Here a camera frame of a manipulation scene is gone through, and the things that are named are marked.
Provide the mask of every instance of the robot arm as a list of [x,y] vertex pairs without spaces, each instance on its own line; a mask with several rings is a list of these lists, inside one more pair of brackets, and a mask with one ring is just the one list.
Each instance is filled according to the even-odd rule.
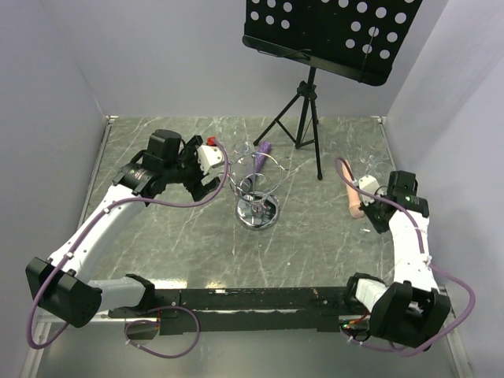
[[[380,186],[371,176],[358,181],[358,187],[377,193]],[[394,242],[394,283],[385,283],[369,275],[356,274],[350,278],[350,295],[370,313],[369,333],[372,336],[418,347],[438,333],[450,311],[450,300],[439,293],[429,267],[427,230],[428,203],[417,197],[417,181],[409,172],[392,172],[387,191],[379,195],[398,203],[415,220],[390,204],[361,196],[361,209],[377,232],[389,231]],[[421,250],[418,234],[423,242]]]
[[67,321],[82,327],[98,312],[118,307],[142,309],[154,296],[154,285],[135,275],[119,280],[91,280],[97,263],[109,250],[113,241],[128,222],[140,214],[147,203],[126,202],[108,210],[114,202],[128,198],[154,198],[169,183],[182,183],[198,201],[217,188],[219,178],[204,185],[202,179],[209,170],[224,164],[221,151],[202,144],[196,135],[182,150],[179,134],[157,130],[146,150],[120,169],[105,197],[79,230],[57,251],[43,261],[34,258],[26,268],[28,284],[33,297],[42,283],[60,261],[67,256],[69,247],[79,238],[96,216],[105,210],[86,238],[73,252],[72,258],[54,277],[39,306]]

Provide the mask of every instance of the table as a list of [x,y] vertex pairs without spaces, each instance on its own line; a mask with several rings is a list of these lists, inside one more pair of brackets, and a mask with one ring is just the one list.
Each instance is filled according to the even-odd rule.
[[[118,118],[110,129],[87,215],[101,201],[117,170],[159,128],[189,140],[215,135],[231,150],[254,140],[269,124],[267,117]],[[254,232],[234,216],[236,198],[226,186],[209,205],[194,209],[149,206],[135,218],[106,254],[96,280],[135,273],[157,287],[310,287],[343,286],[349,276],[365,272],[391,280],[390,235],[377,235],[367,220],[348,211],[346,188],[334,169],[343,156],[356,176],[376,175],[387,183],[392,170],[386,141],[376,118],[321,118],[321,163],[324,180],[316,178],[313,145],[296,150],[280,130],[266,137],[271,155],[290,158],[291,170],[276,191],[280,219],[272,228]],[[286,118],[297,128],[298,118]],[[311,128],[306,140],[311,137]],[[190,202],[182,185],[170,185],[160,198]]]

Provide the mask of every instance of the white wall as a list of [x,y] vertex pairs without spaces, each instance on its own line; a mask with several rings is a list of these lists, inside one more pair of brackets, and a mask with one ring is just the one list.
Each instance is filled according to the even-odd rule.
[[[476,376],[504,376],[504,2],[450,0],[387,119],[401,169],[431,208],[435,263],[466,280],[476,308],[462,335]],[[449,285],[454,308],[467,303]]]
[[0,3],[0,376],[18,376],[31,296],[24,268],[75,230],[103,117],[39,0]]
[[[319,113],[386,114],[446,2],[423,1],[382,87],[317,74]],[[242,44],[245,0],[43,4],[105,114],[276,115],[308,76],[304,65]]]

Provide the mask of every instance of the red object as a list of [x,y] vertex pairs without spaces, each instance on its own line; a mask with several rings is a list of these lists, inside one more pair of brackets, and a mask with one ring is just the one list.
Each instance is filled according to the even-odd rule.
[[215,136],[210,136],[207,140],[206,140],[206,144],[209,145],[209,146],[216,146],[216,143],[215,143]]

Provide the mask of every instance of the perforated metal panel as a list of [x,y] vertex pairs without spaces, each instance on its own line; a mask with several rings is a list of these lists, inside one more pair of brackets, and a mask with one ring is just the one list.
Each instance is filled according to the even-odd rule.
[[243,43],[382,85],[420,4],[421,0],[246,0]]

